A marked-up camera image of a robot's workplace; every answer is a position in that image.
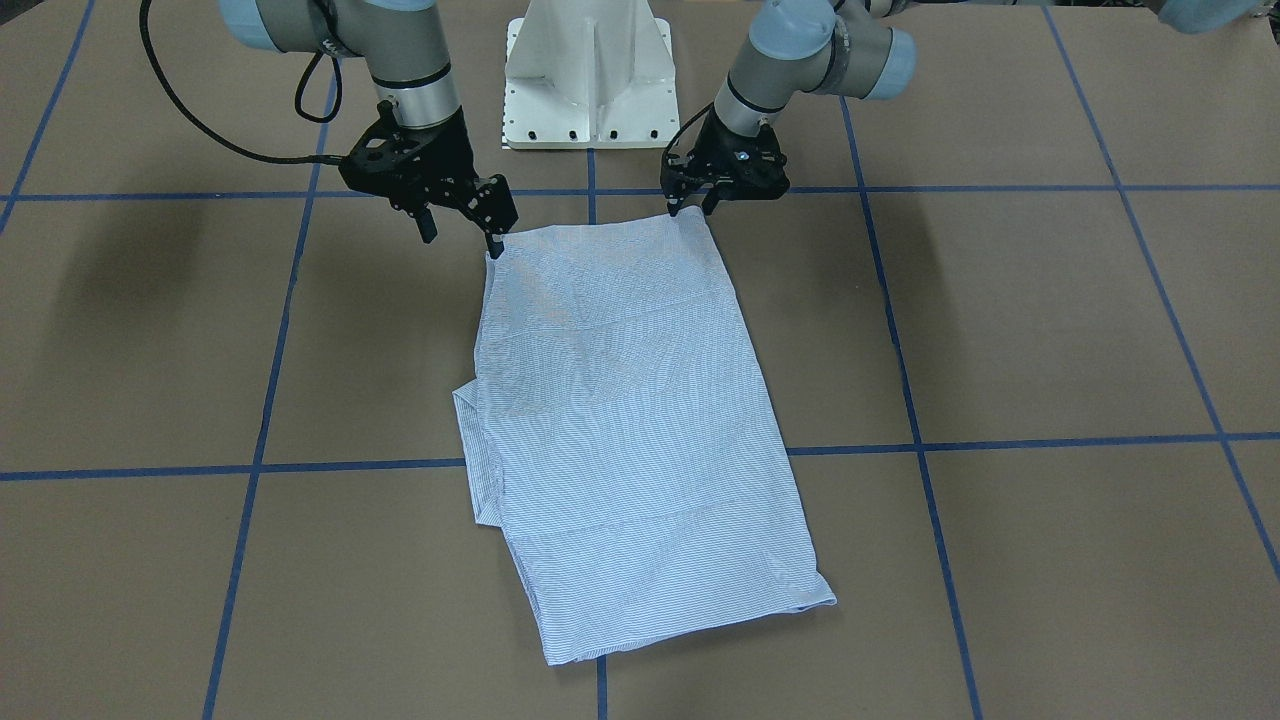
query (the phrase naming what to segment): folded cloth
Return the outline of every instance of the folded cloth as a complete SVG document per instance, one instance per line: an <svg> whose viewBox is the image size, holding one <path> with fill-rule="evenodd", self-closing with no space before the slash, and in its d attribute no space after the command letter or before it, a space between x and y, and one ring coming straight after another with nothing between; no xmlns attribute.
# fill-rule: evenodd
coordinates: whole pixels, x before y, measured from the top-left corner
<svg viewBox="0 0 1280 720"><path fill-rule="evenodd" d="M701 210L503 240L454 405L547 662L835 603Z"/></svg>

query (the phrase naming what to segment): grid line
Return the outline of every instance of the grid line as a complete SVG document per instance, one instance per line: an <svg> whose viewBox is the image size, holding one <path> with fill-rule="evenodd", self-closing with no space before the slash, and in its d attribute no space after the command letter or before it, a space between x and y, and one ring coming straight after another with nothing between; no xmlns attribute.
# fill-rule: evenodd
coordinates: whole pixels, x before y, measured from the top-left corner
<svg viewBox="0 0 1280 720"><path fill-rule="evenodd" d="M9 188L9 195L4 202L4 210L0 210L0 234L3 234L5 227L8 227L9 217L13 215L14 205L17 205L18 199L22 197L22 186L27 182L27 173L31 172L31 163L36 159L36 151L40 149L40 141L45 137L45 129L49 127L49 119L54 117L54 108L58 106L58 100L63 96L63 88L67 87L67 78L70 77L72 67L76 64L76 58L79 55L79 46L84 40L84 31L88 29L88 20L92 15L93 0L88 0L84 4L84 14L81 15L81 24L76 28L76 38L72 41L70 50L67 51L67 60L63 63L63 70L58 74L58 82L54 83L54 91L49 96L49 102L45 104L45 111L40 115L40 124L36 126L36 133L31 137L31 143L27 145L27 155L22 159L22 167L18 169L18 177L13 181L13 187Z"/></svg>
<svg viewBox="0 0 1280 720"><path fill-rule="evenodd" d="M1280 184L1125 184L1128 192L1280 192ZM865 191L879 193L932 193L932 192L1114 192L1115 184L884 184L867 186L795 186L788 190L794 195L858 195ZM580 197L599 196L649 196L662 195L657 187L547 187L516 188L516 197ZM698 190L694 195L705 195ZM262 191L224 191L224 192L36 192L0 195L6 202L111 202L124 200L279 200L307 197L302 190L262 190ZM374 200L353 190L317 190L314 197L362 197Z"/></svg>
<svg viewBox="0 0 1280 720"><path fill-rule="evenodd" d="M902 354L902 342L897 333L897 320L893 316L893 300L890 293L888 277L884 274L884 260L881 255L879 240L876 233L876 219L872 215L870 195L867 192L867 181L863 174L863 163L858 154L858 137L854 133L854 122L849 114L849 102L840 99L840 111L845 119L845 135L849 138L849 155L854 163L854 177L858 181L858 196L861 202L863 219L867 222L867 240L870 243L872 261L876 265L876 281L881 286L881 295L884 301L884 322L888 325L890 341L893 343L893 354L897 357L897 370L902 379L902 402L906 405L906 419L911 427L911 445L915 454L915 464L920 471L920 484L924 491L924 501L929 509L929 524L933 528L933 544L938 553L938 566L942 571L942 584L947 593L947 606L951 610L951 625L956 635L956 647L960 651L960 665L964 670L965 688L969 692L969 707L974 720L982 720L982 700L978 694L978 680L974 676L973 661L969 657L969 639L964 629L964 616L960 612L960 598L956 594L955 580L951 575L951 559L947 555L947 541L942 532L942 518L938 515L938 502L933 493L933 478L929 475L929 459L924 450L920 436L920 423L915 414L915 401L911 397L911 379L906 369L906 356Z"/></svg>
<svg viewBox="0 0 1280 720"><path fill-rule="evenodd" d="M586 149L586 222L595 224L595 149ZM595 717L609 720L609 666L607 655L595 659Z"/></svg>
<svg viewBox="0 0 1280 720"><path fill-rule="evenodd" d="M1102 128L1098 126L1098 120L1093 115L1093 108L1089 106L1089 100L1084 95L1084 87L1080 85L1080 78L1075 73L1075 67L1071 64L1071 56L1066 51L1066 44L1062 42L1062 35L1059 32L1057 24L1053 22L1052 13L1050 13L1048 8L1041 8L1041 12L1044 15L1044 20L1048 23L1050 32L1053 35L1053 42L1057 45L1059 54L1062 56L1062 63L1066 65L1066 72L1071 78L1071 85L1075 86L1075 95L1080 101L1080 108L1084 110L1085 118L1089 120L1089 127L1093 129L1093 137L1098 142L1098 150L1102 151L1103 160L1106 160L1107 170L1111 173L1111 179L1115 182L1115 190L1120 195L1120 201L1124 204L1125 214L1129 217L1129 225L1133 228L1134 237L1138 241L1138 247L1142 250L1142 256L1147 263L1147 269L1149 270L1151 279L1156 286L1156 292L1160 295L1160 301L1165 306L1165 314L1169 316L1169 323L1172 325L1174 334L1178 336L1178 343L1181 346L1183 356L1187 359L1187 366L1190 369L1192 378L1196 380L1196 388L1199 391L1201 400L1204 404L1204 411L1208 413L1219 445L1222 447L1226 462L1231 468L1231 475L1235 479L1235 486L1240 491L1240 497L1244 500L1244 506L1249 512L1249 518L1253 520L1253 528L1258 533L1258 539L1262 542L1262 548L1266 551L1267 560L1271 561L1271 571L1275 574L1276 579L1280 580L1280 557L1276 557L1276 550L1271 543L1271 537L1267 534L1267 528L1262 521L1262 514L1258 511L1258 506L1253 501L1253 493L1249 491L1249 484L1244 479L1244 473L1240 470L1240 465L1235 459L1235 451L1231 448L1226 429L1222 427L1222 419L1219 416L1217 410L1213 406L1213 398L1210 397L1208 386L1204 383L1199 365L1196 363L1196 355L1192 352L1190 342L1188 342L1187 334L1183 332L1183 324L1178 319L1178 313L1174 310L1174 302L1169 297L1164 281L1160 278L1160 270L1156 268L1156 259L1151 254L1151 247L1147 245L1147 237L1142 231L1142 224L1138 222L1138 215L1134 213L1133 204L1129 201L1129 193L1120 179L1120 172L1116 169L1111 151L1107 149L1107 142L1102 137Z"/></svg>
<svg viewBox="0 0 1280 720"><path fill-rule="evenodd" d="M1230 442L1280 442L1280 432L1228 433ZM980 450L1051 450L1069 447L1162 446L1189 443L1217 443L1217 434L1172 434L1129 437L1082 438L1028 438L988 439L961 442L923 442L920 448L931 454L974 452ZM840 455L895 455L915 452L915 443L891 445L828 445L787 447L791 457ZM148 468L86 468L63 470L0 470L0 483L54 482L54 480L105 480L129 478L198 477L198 475L260 475L284 473L342 473L360 470L424 470L438 468L465 468L462 457L407 457L393 460L329 460L314 462L262 462L261 465L169 465Z"/></svg>
<svg viewBox="0 0 1280 720"><path fill-rule="evenodd" d="M325 106L332 108L337 95L337 83L329 81L329 96ZM321 124L316 137L316 155L324 152L329 126ZM271 409L275 405L275 391L280 379L280 366L284 363L284 343L289 333L289 313L293 304L293 290L298 283L298 268L302 264L302 251L306 249L307 232L311 228L311 211L315 208L316 186L320 183L320 168L311 167L311 179L307 184L306 204L302 208L302 220L298 223L298 238L293 247L293 263L289 268L289 282L284 291L284 307L280 310L280 325L275 337L275 352L271 357L271 373L268 377L266 397L262 401L262 423L259 427L257 443L253 448L253 471L244 489L244 505L241 510L239 530L236 536L236 552L232 556L230 577L227 580L227 598L223 602L221 621L218 628L218 641L214 646L214 660L209 670L209 688L205 693L204 720L212 720L218 703L218 688L221 682L223 661L227 657L227 642L230 637L232 616L236 610L236 596L239 591L241 570L244 566L244 550L248 544L250 524L253 520L253 503L257 498L257 484L261 478L262 459L266 455L266 438L271 428Z"/></svg>

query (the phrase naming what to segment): black cable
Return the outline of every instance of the black cable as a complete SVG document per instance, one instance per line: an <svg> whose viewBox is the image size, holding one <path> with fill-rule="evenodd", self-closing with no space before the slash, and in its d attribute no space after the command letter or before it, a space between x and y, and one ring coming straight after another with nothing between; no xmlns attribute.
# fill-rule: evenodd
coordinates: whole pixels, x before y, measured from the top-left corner
<svg viewBox="0 0 1280 720"><path fill-rule="evenodd" d="M690 128L690 126L692 126L694 123L696 123L698 118L700 118L700 117L705 115L707 113L709 113L712 110L712 108L714 108L714 106L716 106L714 101L708 102L705 108L703 108L701 110L694 113L692 118L689 118L687 120L685 120L685 124L680 126L680 129L676 131L676 135L671 136L671 142L668 142L667 143L667 149L662 151L663 155L671 152L671 149L676 146L676 142L680 140L680 136L685 135L685 131L687 131Z"/></svg>
<svg viewBox="0 0 1280 720"><path fill-rule="evenodd" d="M330 56L333 60L333 82L337 86L335 94L333 96L333 108L326 115L312 115L302 109L302 95L307 91L307 83L311 82L311 73L316 70L316 65L320 64L320 58L324 58L324 53L316 53L311 56L311 61L307 63L307 69L302 70L302 77L298 78L298 88L293 91L293 111L298 114L300 118L305 120L311 120L312 123L330 123L338 117L338 111L342 110L342 65L338 64L338 58Z"/></svg>
<svg viewBox="0 0 1280 720"><path fill-rule="evenodd" d="M173 86L169 85L169 78L165 77L164 70L160 69L160 60L156 58L155 47L151 45L151 29L150 29L150 15L151 15L151 0L142 0L138 6L138 32L142 36L142 50L147 54L147 61L151 63L151 72L155 73L156 79L160 81L160 87L164 88L164 94L169 96L169 101L173 102L174 108L182 113L182 117L196 126L200 132L209 136L211 140L221 145L223 147L230 150L232 152L243 155L250 160L257 160L259 163L268 163L271 165L308 165L312 163L319 163L323 165L337 165L342 163L340 155L302 155L298 158L278 158L274 155L262 155L261 152L253 152L252 150L246 150L239 145L227 140L225 137L218 135L209 126L200 122L200 118L193 115L187 105L178 97L174 92Z"/></svg>

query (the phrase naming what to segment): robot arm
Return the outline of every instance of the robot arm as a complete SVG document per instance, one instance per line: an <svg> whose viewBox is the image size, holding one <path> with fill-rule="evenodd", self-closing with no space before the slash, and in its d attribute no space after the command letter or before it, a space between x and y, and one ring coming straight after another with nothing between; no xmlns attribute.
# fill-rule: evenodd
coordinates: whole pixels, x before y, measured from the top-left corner
<svg viewBox="0 0 1280 720"><path fill-rule="evenodd" d="M905 3L881 1L888 14ZM765 0L686 158L663 154L667 210L709 184L721 200L773 200L790 187L773 120L796 92L895 97L915 72L915 42L876 22L863 0Z"/></svg>
<svg viewBox="0 0 1280 720"><path fill-rule="evenodd" d="M497 258L516 223L503 176L481 179L435 0L219 0L243 44L279 53L365 58L378 90L378 122L338 165L358 192L387 197L436 236L429 205L453 208L485 233Z"/></svg>

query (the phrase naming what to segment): striped shirt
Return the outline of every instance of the striped shirt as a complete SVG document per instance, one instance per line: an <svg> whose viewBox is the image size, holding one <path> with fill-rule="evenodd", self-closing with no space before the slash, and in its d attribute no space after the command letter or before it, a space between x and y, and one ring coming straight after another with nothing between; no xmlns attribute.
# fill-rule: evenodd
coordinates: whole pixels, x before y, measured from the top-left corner
<svg viewBox="0 0 1280 720"><path fill-rule="evenodd" d="M701 211L504 241L454 405L547 662L835 603Z"/></svg>

